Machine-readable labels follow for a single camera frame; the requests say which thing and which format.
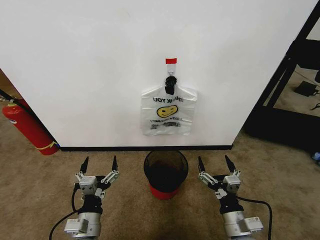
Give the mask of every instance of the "robotic arm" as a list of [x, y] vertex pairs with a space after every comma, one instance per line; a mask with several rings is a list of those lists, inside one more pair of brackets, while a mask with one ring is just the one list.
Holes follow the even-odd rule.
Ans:
[[[100, 236], [100, 217], [103, 213], [102, 199], [106, 190], [119, 176], [117, 158], [114, 156], [112, 169], [106, 176], [85, 176], [89, 157], [81, 165], [80, 171], [75, 174], [78, 183], [74, 184], [72, 194], [72, 208], [78, 213], [78, 218], [68, 219], [64, 231], [72, 238], [81, 240], [97, 240]], [[74, 196], [77, 190], [82, 191], [83, 206], [76, 210]]]
[[199, 175], [211, 190], [214, 190], [216, 198], [220, 201], [220, 214], [224, 220], [224, 229], [229, 240], [254, 240], [252, 233], [261, 231], [264, 227], [259, 217], [244, 217], [244, 208], [239, 205], [237, 192], [241, 184], [239, 176], [241, 172], [236, 170], [234, 163], [225, 156], [230, 175], [209, 175], [202, 162], [198, 158]]

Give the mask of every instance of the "mesh trash can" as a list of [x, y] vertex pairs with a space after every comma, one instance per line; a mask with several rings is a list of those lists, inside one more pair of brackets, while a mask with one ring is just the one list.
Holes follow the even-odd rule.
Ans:
[[151, 193], [158, 199], [171, 199], [186, 179], [189, 166], [179, 151], [151, 151], [144, 160], [144, 173]]

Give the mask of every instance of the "black clip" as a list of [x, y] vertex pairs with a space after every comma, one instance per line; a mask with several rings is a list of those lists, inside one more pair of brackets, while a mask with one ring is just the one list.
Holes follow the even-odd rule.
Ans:
[[202, 159], [200, 156], [198, 156], [198, 169], [199, 169], [199, 173], [202, 173], [202, 172], [205, 172], [206, 169], [205, 169], [205, 165], [204, 163], [202, 162]]
[[170, 95], [175, 94], [175, 85], [177, 83], [177, 79], [175, 76], [168, 76], [165, 80], [165, 92]]
[[87, 156], [85, 158], [84, 162], [81, 164], [80, 172], [82, 172], [83, 174], [85, 174], [87, 172], [88, 162], [89, 162], [89, 156]]
[[230, 160], [230, 158], [227, 155], [224, 155], [224, 157], [230, 173], [233, 173], [236, 170], [235, 164]]
[[115, 170], [115, 171], [118, 170], [117, 156], [116, 155], [113, 157], [112, 170]]

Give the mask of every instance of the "plastic bag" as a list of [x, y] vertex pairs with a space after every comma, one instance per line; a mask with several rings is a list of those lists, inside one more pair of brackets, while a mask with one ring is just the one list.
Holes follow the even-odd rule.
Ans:
[[194, 118], [197, 92], [193, 89], [174, 87], [174, 94], [167, 94], [165, 86], [141, 95], [141, 128], [144, 135], [189, 135]]

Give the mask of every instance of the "power adapter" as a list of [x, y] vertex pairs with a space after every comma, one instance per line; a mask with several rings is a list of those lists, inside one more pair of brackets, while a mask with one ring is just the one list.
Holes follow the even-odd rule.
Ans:
[[317, 85], [302, 81], [300, 85], [294, 90], [295, 93], [309, 97], [316, 95], [319, 90], [316, 90]]

